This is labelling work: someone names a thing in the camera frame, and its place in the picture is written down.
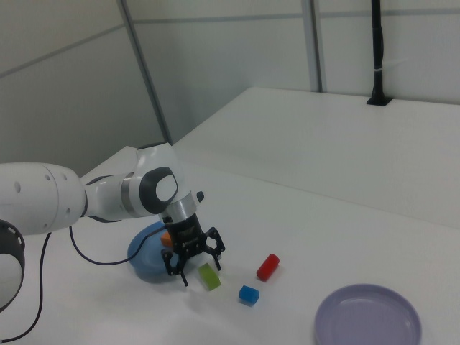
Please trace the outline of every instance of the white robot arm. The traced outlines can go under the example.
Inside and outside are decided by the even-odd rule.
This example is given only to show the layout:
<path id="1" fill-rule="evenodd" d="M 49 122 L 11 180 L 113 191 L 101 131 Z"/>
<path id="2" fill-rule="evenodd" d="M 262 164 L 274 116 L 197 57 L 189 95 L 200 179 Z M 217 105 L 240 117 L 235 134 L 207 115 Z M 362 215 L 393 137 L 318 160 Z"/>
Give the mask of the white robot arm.
<path id="1" fill-rule="evenodd" d="M 70 169 L 40 163 L 0 165 L 0 312 L 14 299 L 24 275 L 22 235 L 42 234 L 73 225 L 87 216 L 102 222 L 159 214 L 175 246 L 162 253 L 167 272 L 183 275 L 189 257 L 207 252 L 220 269 L 225 247 L 219 233 L 201 231 L 196 204 L 169 144 L 137 150 L 131 172 L 102 176 L 82 184 Z M 206 245 L 208 237 L 216 248 Z M 171 267 L 172 252 L 179 256 Z"/>

